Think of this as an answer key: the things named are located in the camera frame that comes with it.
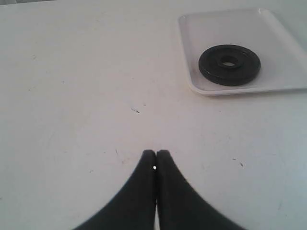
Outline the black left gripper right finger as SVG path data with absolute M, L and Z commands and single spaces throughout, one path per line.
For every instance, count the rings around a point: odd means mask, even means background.
M 171 154 L 156 155 L 157 208 L 161 230 L 242 230 L 208 204 L 187 182 Z

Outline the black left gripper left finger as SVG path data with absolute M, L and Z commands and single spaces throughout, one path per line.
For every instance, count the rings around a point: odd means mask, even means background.
M 153 230 L 156 209 L 156 155 L 145 150 L 118 193 L 77 230 Z

